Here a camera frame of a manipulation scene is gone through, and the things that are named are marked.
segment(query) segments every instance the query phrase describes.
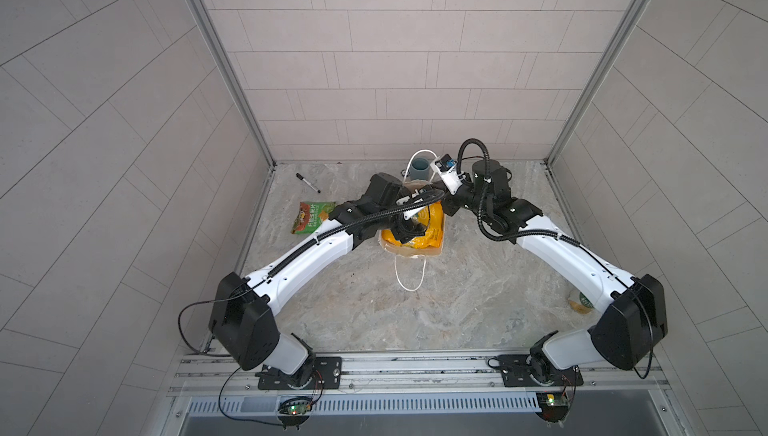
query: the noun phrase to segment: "metal corner post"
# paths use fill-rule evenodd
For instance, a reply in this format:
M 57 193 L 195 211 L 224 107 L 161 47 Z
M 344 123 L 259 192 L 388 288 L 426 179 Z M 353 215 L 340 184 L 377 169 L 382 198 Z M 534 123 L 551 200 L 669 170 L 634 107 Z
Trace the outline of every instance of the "metal corner post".
M 598 92 L 600 85 L 603 83 L 605 76 L 608 74 L 610 68 L 614 65 L 616 58 L 621 52 L 621 48 L 627 42 L 629 35 L 632 33 L 635 25 L 640 20 L 640 16 L 643 15 L 643 11 L 648 6 L 650 0 L 631 0 L 627 10 L 621 17 L 619 26 L 616 28 L 614 35 L 610 38 L 608 46 L 600 56 L 598 64 L 594 67 L 592 75 L 589 77 L 587 84 L 584 86 L 584 90 L 581 92 L 578 101 L 574 105 L 571 115 L 565 121 L 560 136 L 552 146 L 549 156 L 546 158 L 546 163 L 549 167 L 552 167 L 555 161 L 560 157 L 565 147 L 565 143 L 568 142 L 568 138 L 575 131 L 576 125 L 581 120 L 581 117 L 587 111 L 592 98 Z
M 203 0 L 187 0 L 187 3 L 190 7 L 190 10 L 192 11 L 192 15 L 194 16 L 195 21 L 197 22 L 197 27 L 200 28 L 200 32 L 203 34 L 203 38 L 205 39 L 205 42 L 208 45 L 214 60 L 216 61 L 216 66 L 221 69 L 221 76 L 224 78 L 226 88 L 229 90 L 230 94 L 232 94 L 235 104 L 237 105 L 237 109 L 239 109 L 240 113 L 243 115 L 251 134 L 253 134 L 256 138 L 256 143 L 259 145 L 259 149 L 264 154 L 266 161 L 270 165 L 270 171 L 274 170 L 275 159 L 270 152 L 269 146 L 266 144 L 264 135 L 261 133 L 258 124 L 256 124 L 254 112 L 250 108 L 248 100 L 245 98 L 243 88 L 241 88 L 240 84 L 237 82 L 237 77 L 235 75 L 232 64 L 230 63 L 229 58 L 226 56 L 224 46 L 222 45 L 221 39 L 216 32 L 213 21 L 211 21 L 210 16 L 205 9 Z

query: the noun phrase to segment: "gray marble surface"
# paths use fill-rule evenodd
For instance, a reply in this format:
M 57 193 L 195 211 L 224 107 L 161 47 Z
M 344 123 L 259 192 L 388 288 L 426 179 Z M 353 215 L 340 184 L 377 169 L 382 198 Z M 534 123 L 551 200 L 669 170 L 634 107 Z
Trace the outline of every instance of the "gray marble surface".
M 246 258 L 244 274 L 280 257 L 306 236 L 290 229 L 299 201 L 356 200 L 370 176 L 398 176 L 406 162 L 279 165 Z M 543 209 L 567 230 L 540 162 L 503 162 L 512 194 Z M 313 192 L 295 174 L 318 186 Z M 443 253 L 430 257 L 417 292 L 395 278 L 395 256 L 376 239 L 325 268 L 276 317 L 282 332 L 317 351 L 527 347 L 555 329 L 593 324 L 566 301 L 572 286 L 533 254 L 480 233 L 466 210 L 446 220 Z M 423 259 L 398 258 L 403 284 L 415 288 Z

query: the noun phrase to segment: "green snack bag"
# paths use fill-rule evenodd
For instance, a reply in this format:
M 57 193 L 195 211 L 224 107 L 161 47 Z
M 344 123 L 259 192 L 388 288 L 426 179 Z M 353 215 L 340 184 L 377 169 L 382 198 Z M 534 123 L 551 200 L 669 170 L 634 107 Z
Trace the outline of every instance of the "green snack bag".
M 291 234 L 314 232 L 317 228 L 320 228 L 323 221 L 328 219 L 328 215 L 335 207 L 336 203 L 333 201 L 300 202 L 299 215 L 296 217 L 296 220 L 293 221 Z

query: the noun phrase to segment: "black mounting plate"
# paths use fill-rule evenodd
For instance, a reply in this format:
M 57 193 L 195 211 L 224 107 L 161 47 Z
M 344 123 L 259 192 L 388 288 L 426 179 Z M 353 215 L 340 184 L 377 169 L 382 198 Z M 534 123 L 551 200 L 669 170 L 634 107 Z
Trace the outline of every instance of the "black mounting plate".
M 338 376 L 334 376 L 334 370 L 338 371 Z M 341 381 L 341 358 L 339 357 L 317 357 L 315 359 L 315 370 L 320 373 L 321 383 L 323 389 L 339 389 Z M 280 378 L 280 371 L 275 368 L 268 368 L 266 364 L 261 367 L 262 373 L 267 373 L 273 378 L 259 378 L 259 389 L 280 389 L 280 390 L 294 390 L 294 391 L 311 391 L 315 387 L 316 374 L 312 374 L 312 378 L 303 388 L 294 388 L 289 386 L 288 383 Z
M 500 354 L 496 357 L 498 364 L 509 367 L 509 371 L 504 373 L 502 371 L 502 380 L 504 380 L 505 388 L 520 388 L 522 386 L 537 386 L 540 385 L 531 377 L 530 372 L 526 369 L 525 361 L 530 354 Z M 562 376 L 568 378 L 571 384 L 581 386 L 584 384 L 584 379 L 581 377 L 581 371 L 578 366 L 560 371 L 558 369 L 553 370 L 552 378 L 554 383 L 552 386 L 562 386 Z

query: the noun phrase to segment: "side wall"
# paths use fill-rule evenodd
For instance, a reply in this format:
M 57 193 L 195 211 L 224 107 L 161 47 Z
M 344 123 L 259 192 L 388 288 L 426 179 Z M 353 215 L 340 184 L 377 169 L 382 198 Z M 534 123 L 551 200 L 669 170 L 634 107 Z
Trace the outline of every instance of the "side wall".
M 550 151 L 630 0 L 204 0 L 281 161 Z
M 698 434 L 768 434 L 767 41 L 768 0 L 652 0 L 553 166 L 586 242 L 664 281 Z
M 267 165 L 184 0 L 0 1 L 0 432 L 138 434 Z

